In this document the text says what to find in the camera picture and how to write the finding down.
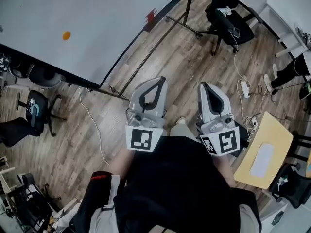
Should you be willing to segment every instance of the orange circle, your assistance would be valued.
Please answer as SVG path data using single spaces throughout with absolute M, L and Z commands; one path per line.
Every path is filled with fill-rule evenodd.
M 64 32 L 63 34 L 63 40 L 67 41 L 71 36 L 71 33 L 69 31 Z

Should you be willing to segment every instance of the red stripe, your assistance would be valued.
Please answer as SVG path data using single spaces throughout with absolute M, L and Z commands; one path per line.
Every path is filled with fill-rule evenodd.
M 99 176 L 92 177 L 91 180 L 100 180 L 100 179 L 104 179 L 106 177 L 107 177 L 107 175 L 99 175 Z

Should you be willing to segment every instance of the smartphone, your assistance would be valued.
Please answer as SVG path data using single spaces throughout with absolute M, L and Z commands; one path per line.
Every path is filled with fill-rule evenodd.
M 240 30 L 238 28 L 234 28 L 233 35 L 235 38 L 240 38 Z

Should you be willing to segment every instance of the sheet of paper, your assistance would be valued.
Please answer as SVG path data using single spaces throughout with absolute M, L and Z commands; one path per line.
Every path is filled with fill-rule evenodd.
M 272 144 L 263 143 L 257 152 L 250 174 L 257 177 L 264 177 L 268 170 L 273 152 L 274 146 Z

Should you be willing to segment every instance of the yellow table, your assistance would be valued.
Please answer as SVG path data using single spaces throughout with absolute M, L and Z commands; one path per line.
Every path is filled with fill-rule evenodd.
M 293 135 L 272 115 L 265 112 L 258 131 L 249 144 L 247 153 L 234 174 L 234 179 L 255 187 L 268 189 L 285 160 L 292 140 Z M 265 176 L 253 176 L 250 174 L 250 169 L 263 143 L 270 143 L 274 146 L 273 156 L 270 159 Z
M 311 178 L 311 150 L 307 161 L 306 177 Z

